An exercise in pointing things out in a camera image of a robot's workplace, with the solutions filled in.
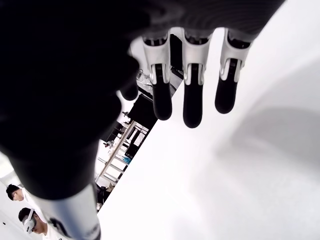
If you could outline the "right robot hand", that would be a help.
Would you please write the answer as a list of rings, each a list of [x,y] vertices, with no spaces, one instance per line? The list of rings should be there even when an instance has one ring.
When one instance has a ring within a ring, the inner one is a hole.
[[[99,139],[138,94],[142,37],[159,120],[172,114],[171,28],[183,30],[183,120],[202,120],[211,35],[224,28],[215,107],[229,113],[249,49],[281,0],[3,0],[0,3],[0,150],[55,231],[98,240]]]

